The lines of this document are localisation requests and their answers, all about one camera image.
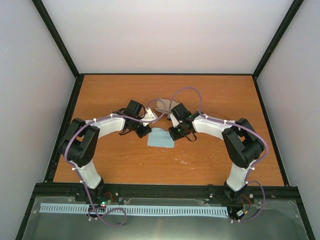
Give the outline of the light blue cleaning cloth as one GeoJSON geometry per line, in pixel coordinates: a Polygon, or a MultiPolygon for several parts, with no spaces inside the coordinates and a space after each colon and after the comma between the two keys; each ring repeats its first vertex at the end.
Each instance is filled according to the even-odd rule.
{"type": "Polygon", "coordinates": [[[174,148],[175,142],[167,130],[153,127],[148,134],[147,145],[149,147],[174,148]]]}

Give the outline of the brown striped glasses case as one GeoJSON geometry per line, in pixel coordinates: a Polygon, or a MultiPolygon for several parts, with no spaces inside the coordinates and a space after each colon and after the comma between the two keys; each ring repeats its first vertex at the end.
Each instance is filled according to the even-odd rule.
{"type": "Polygon", "coordinates": [[[171,101],[170,99],[158,98],[155,102],[155,107],[153,108],[158,113],[163,113],[165,110],[165,115],[168,115],[171,110],[179,105],[177,101],[171,101]]]}

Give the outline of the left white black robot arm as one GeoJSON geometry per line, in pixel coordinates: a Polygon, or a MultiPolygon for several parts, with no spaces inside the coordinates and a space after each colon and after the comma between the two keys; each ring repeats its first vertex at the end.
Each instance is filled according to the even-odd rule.
{"type": "Polygon", "coordinates": [[[104,195],[104,180],[93,161],[98,139],[115,132],[121,136],[135,132],[139,138],[143,138],[152,131],[149,124],[157,117],[149,107],[145,108],[141,103],[131,100],[127,107],[107,116],[92,120],[75,118],[71,121],[60,141],[59,152],[87,187],[86,195],[92,201],[99,201],[104,195]]]}

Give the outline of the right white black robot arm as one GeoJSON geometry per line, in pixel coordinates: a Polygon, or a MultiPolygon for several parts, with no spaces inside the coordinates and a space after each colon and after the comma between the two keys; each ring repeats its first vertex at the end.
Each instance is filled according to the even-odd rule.
{"type": "Polygon", "coordinates": [[[172,122],[169,134],[174,141],[187,138],[194,142],[197,140],[196,133],[223,140],[232,166],[221,195],[230,203],[237,201],[248,185],[254,164],[267,149],[266,142],[258,136],[249,121],[245,118],[222,120],[199,111],[191,113],[182,103],[170,111],[169,118],[172,122]]]}

